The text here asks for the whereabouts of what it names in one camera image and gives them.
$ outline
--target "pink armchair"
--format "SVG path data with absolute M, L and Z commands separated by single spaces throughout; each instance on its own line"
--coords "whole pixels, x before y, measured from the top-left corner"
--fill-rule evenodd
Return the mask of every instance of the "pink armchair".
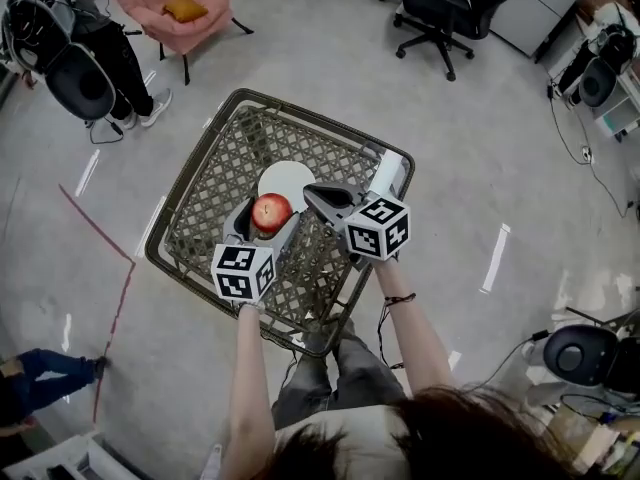
M 117 0 L 124 11 L 140 23 L 142 30 L 160 43 L 160 60 L 164 59 L 166 45 L 182 55 L 184 61 L 184 83 L 189 84 L 189 64 L 187 53 L 214 32 L 233 21 L 247 34 L 253 34 L 235 18 L 229 8 L 229 0 L 194 0 L 209 11 L 205 16 L 189 23 L 179 23 L 169 13 L 164 12 L 169 0 Z

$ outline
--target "white plate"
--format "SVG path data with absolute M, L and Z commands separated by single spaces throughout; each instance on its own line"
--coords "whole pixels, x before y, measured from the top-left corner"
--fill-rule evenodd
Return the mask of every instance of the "white plate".
M 315 183 L 316 178 L 311 170 L 300 162 L 283 160 L 267 167 L 258 182 L 258 195 L 274 192 L 284 196 L 289 201 L 294 212 L 307 209 L 302 189 L 309 183 Z

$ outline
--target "floor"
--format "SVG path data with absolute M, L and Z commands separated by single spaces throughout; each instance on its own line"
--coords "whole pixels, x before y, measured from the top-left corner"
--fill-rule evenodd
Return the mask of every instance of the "floor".
M 461 384 L 486 378 L 516 343 L 549 325 L 554 308 L 569 304 L 600 316 L 628 310 L 640 263 L 635 214 L 621 219 L 589 168 L 567 155 L 544 68 L 490 35 L 476 43 L 473 61 L 452 53 L 458 80 L 450 83 L 433 46 L 395 58 L 396 46 L 414 34 L 393 28 L 394 8 L 377 0 L 233 0 L 236 17 L 256 33 L 230 26 L 192 55 L 189 87 L 179 56 L 159 62 L 156 43 L 133 37 L 143 74 L 156 71 L 151 91 L 170 86 L 174 102 L 153 128 L 99 146 L 77 197 L 96 146 L 44 87 L 16 87 L 0 111 L 0 353 L 102 351 L 129 264 L 58 184 L 134 257 L 204 123 L 239 87 L 413 155 L 417 172 L 406 200 L 414 238 L 401 263 L 447 349 L 461 354 L 454 369 Z M 117 3 L 109 10 L 135 28 Z M 561 103 L 556 112 L 579 154 L 584 139 L 575 114 Z M 605 140 L 587 123 L 595 169 L 624 205 L 636 197 L 625 162 L 637 147 Z M 504 252 L 489 286 L 501 234 Z M 224 428 L 236 324 L 134 258 L 97 428 L 149 475 L 191 479 Z M 371 280 L 354 311 L 358 333 L 374 350 L 380 303 Z M 395 362 L 391 328 L 385 340 Z M 275 399 L 291 356 L 264 347 Z M 42 425 L 56 439 L 91 429 L 94 393 L 41 411 Z

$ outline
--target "red apple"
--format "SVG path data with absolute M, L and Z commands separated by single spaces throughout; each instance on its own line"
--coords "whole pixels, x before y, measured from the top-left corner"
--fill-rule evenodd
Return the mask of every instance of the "red apple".
M 293 214 L 287 198 L 270 192 L 261 195 L 251 210 L 251 220 L 265 233 L 275 233 Z

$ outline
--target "brown hair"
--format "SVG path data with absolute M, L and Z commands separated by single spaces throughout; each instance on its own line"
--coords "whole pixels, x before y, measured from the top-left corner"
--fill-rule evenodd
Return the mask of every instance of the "brown hair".
M 532 416 L 516 412 L 512 402 L 493 390 L 464 392 L 429 388 L 392 406 L 407 432 L 394 436 L 411 478 L 578 478 L 562 447 L 545 431 L 537 435 Z M 288 478 L 332 480 L 338 445 L 344 434 L 327 438 L 307 425 L 278 446 L 261 480 Z

